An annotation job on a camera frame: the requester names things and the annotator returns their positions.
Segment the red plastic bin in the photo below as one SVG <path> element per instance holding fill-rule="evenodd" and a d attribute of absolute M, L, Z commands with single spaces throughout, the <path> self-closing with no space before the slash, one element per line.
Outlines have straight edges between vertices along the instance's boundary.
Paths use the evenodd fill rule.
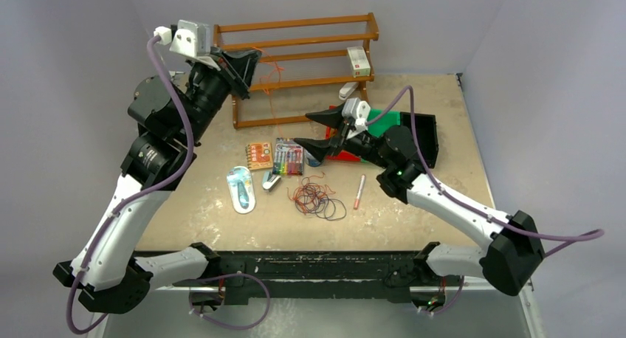
<path fill-rule="evenodd" d="M 339 127 L 342 124 L 343 124 L 343 120 L 339 121 L 336 127 L 326 126 L 325 137 L 327 139 L 334 137 L 339 131 Z M 328 156 L 327 159 L 338 161 L 338 162 L 355 162 L 355 163 L 361 163 L 362 161 L 358 156 L 351 154 L 347 152 L 346 150 L 342 150 L 336 156 Z"/>

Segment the green plastic bin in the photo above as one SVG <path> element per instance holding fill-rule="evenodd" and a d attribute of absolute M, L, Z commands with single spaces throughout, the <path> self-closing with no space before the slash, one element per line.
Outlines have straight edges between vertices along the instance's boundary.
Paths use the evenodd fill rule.
<path fill-rule="evenodd" d="M 371 109 L 367 117 L 367 121 L 370 122 L 376 119 L 382 113 L 381 109 Z M 401 124 L 401 115 L 398 111 L 389 111 L 379 118 L 375 123 L 371 123 L 368 126 L 368 132 L 375 136 L 380 137 L 385 131 L 393 125 Z"/>

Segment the black plastic bin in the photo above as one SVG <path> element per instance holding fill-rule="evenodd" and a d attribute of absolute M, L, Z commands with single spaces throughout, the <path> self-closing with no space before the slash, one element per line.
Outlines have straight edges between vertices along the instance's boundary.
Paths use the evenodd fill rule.
<path fill-rule="evenodd" d="M 415 114 L 413 119 L 416 124 L 416 136 L 422 156 L 427 166 L 434 168 L 439 152 L 436 116 L 433 114 Z"/>

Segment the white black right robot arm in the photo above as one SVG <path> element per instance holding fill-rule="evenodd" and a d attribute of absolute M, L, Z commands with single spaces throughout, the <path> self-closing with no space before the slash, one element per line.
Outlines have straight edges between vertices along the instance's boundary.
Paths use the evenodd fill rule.
<path fill-rule="evenodd" d="M 387 196 L 435 215 L 475 243 L 427 246 L 414 265 L 420 282 L 431 284 L 448 275 L 478 277 L 516 296 L 543 262 L 546 252 L 534 219 L 521 210 L 510 215 L 480 204 L 432 176 L 407 126 L 392 125 L 375 137 L 364 119 L 340 107 L 310 112 L 306 118 L 336 131 L 328 139 L 295 140 L 316 160 L 342 150 L 365 159 L 383 169 L 376 180 Z"/>

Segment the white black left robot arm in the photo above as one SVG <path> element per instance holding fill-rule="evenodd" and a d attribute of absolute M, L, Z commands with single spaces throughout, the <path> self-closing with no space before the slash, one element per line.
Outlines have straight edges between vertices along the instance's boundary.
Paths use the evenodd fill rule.
<path fill-rule="evenodd" d="M 124 314 L 150 292 L 185 280 L 203 286 L 220 275 L 220 257 L 194 243 L 177 252 L 138 257 L 134 251 L 157 210 L 170 198 L 195 159 L 195 147 L 229 96 L 247 98 L 256 50 L 212 48 L 190 59 L 186 87 L 177 87 L 162 63 L 140 82 L 128 115 L 139 126 L 122 164 L 111 201 L 91 238 L 54 277 L 69 288 L 69 304 L 87 311 Z"/>

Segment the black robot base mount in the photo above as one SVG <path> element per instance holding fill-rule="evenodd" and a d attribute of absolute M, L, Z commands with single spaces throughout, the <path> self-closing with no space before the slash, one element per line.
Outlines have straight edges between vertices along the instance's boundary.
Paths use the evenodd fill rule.
<path fill-rule="evenodd" d="M 418 251 L 220 251 L 219 261 L 180 286 L 221 289 L 227 305 L 252 298 L 376 299 L 425 306 L 444 302 L 458 276 L 441 277 Z"/>

